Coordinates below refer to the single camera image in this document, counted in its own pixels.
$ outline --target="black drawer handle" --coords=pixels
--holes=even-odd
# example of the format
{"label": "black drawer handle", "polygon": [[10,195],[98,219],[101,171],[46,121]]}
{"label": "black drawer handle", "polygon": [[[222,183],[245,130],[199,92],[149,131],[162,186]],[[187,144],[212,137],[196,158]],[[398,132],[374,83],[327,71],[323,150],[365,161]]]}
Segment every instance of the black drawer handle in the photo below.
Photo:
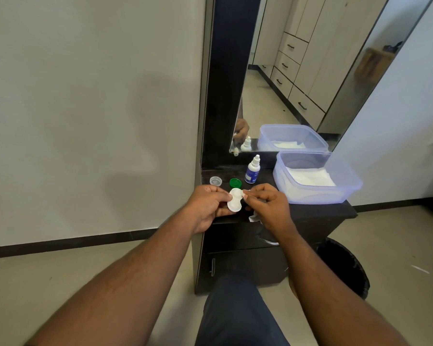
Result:
{"label": "black drawer handle", "polygon": [[210,276],[214,277],[215,276],[215,259],[212,258],[212,270],[210,271]]}
{"label": "black drawer handle", "polygon": [[269,240],[263,239],[260,236],[257,236],[257,238],[263,240],[265,243],[270,244],[272,246],[279,246],[279,243],[277,242],[270,242]]}

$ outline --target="mirror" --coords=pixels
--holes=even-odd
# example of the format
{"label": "mirror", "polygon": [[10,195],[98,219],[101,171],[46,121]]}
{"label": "mirror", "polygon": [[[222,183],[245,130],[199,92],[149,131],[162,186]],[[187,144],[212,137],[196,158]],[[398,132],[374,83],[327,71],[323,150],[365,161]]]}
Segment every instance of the mirror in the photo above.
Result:
{"label": "mirror", "polygon": [[429,2],[261,0],[230,149],[332,151]]}

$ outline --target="gray pants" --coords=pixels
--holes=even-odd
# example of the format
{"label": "gray pants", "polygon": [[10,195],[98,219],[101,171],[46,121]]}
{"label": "gray pants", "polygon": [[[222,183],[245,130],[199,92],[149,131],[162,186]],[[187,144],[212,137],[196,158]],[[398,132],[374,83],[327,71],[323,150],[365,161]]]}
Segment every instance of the gray pants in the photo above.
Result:
{"label": "gray pants", "polygon": [[239,273],[221,277],[204,306],[196,346],[289,346],[257,287]]}

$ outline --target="person's right arm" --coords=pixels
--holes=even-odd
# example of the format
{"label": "person's right arm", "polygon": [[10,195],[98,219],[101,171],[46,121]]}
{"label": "person's right arm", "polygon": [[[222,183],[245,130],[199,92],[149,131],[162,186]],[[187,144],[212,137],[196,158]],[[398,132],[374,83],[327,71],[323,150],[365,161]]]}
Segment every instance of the person's right arm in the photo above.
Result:
{"label": "person's right arm", "polygon": [[301,237],[282,192],[264,184],[244,193],[246,203],[257,211],[263,225],[284,251],[294,290],[320,346],[408,345],[401,334],[349,289]]}

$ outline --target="white wardrobe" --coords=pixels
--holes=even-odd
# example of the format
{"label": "white wardrobe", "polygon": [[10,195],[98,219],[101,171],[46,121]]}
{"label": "white wardrobe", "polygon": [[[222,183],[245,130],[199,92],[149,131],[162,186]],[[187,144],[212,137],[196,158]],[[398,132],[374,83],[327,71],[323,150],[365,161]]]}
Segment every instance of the white wardrobe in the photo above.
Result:
{"label": "white wardrobe", "polygon": [[386,1],[267,0],[254,64],[315,130]]}

